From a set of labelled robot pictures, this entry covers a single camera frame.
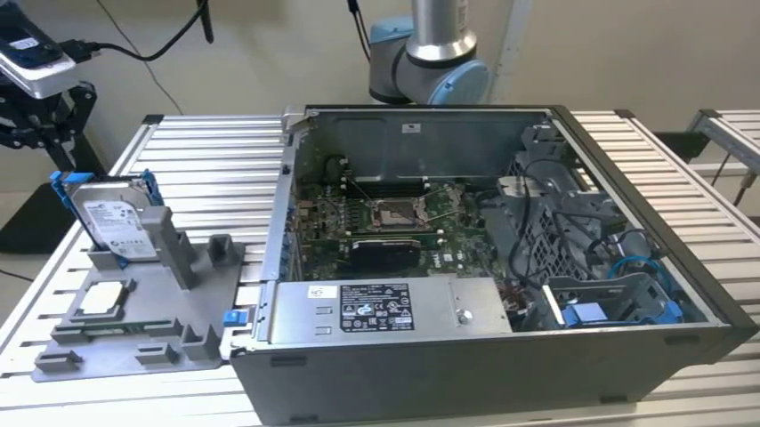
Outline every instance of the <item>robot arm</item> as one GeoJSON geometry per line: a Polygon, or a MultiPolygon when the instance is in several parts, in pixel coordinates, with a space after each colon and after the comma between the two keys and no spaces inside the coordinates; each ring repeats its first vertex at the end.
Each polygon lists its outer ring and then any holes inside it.
{"type": "Polygon", "coordinates": [[[490,71],[476,59],[466,0],[413,0],[413,16],[371,26],[369,94],[387,104],[477,104],[490,71]]]}

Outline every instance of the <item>sticker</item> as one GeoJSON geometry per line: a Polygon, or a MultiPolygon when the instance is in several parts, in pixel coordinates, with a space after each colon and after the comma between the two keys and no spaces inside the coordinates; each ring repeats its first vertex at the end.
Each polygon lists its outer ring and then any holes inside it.
{"type": "Polygon", "coordinates": [[[422,123],[405,123],[402,124],[402,133],[420,133],[424,131],[422,123]]]}
{"type": "Polygon", "coordinates": [[[134,206],[123,201],[84,202],[95,230],[111,251],[127,259],[155,256],[134,206]]]}
{"type": "Polygon", "coordinates": [[[337,298],[337,286],[309,286],[309,298],[337,298]]]}
{"type": "Polygon", "coordinates": [[[39,41],[34,37],[27,37],[27,38],[23,38],[21,40],[16,40],[15,42],[11,42],[9,44],[11,44],[11,46],[13,46],[13,49],[23,51],[24,49],[28,49],[31,47],[38,46],[39,41]]]}
{"type": "Polygon", "coordinates": [[[409,284],[341,286],[341,329],[343,332],[414,330],[409,284]]]}

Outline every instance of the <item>aluminum extrusion table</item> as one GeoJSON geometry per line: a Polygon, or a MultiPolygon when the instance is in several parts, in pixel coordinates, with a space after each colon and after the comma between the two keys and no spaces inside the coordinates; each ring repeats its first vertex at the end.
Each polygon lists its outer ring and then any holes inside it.
{"type": "MultiPolygon", "coordinates": [[[[733,298],[760,323],[760,230],[631,116],[573,113],[733,298]]],[[[152,117],[112,174],[150,168],[175,225],[192,239],[247,244],[237,305],[257,303],[274,184],[278,116],[152,117]]],[[[257,425],[231,366],[210,371],[34,383],[35,356],[91,266],[76,225],[0,329],[0,425],[257,425]]],[[[398,423],[398,426],[708,426],[760,423],[760,335],[717,364],[681,370],[637,404],[398,423]]]]}
{"type": "Polygon", "coordinates": [[[689,132],[704,133],[736,159],[760,173],[760,110],[704,109],[689,132]]]}

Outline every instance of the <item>black tripod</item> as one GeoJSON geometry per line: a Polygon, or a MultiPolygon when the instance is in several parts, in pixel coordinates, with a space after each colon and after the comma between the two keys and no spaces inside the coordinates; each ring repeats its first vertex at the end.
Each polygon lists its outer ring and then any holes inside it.
{"type": "MultiPolygon", "coordinates": [[[[104,174],[82,133],[96,99],[95,89],[86,82],[66,96],[60,93],[38,100],[0,78],[0,144],[11,149],[44,149],[63,172],[104,174]]],[[[72,223],[74,215],[50,184],[40,185],[0,230],[0,252],[52,253],[72,223]]]]}

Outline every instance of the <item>floor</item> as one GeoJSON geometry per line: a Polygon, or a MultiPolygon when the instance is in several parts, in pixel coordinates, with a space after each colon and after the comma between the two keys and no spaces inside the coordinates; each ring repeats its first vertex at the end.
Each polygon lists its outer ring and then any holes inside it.
{"type": "MultiPolygon", "coordinates": [[[[0,192],[0,226],[5,225],[30,195],[31,192],[23,191],[0,192]]],[[[35,278],[48,257],[50,255],[0,254],[0,269],[35,278]]],[[[31,283],[25,280],[0,275],[0,325],[5,322],[30,285],[31,283]]]]}

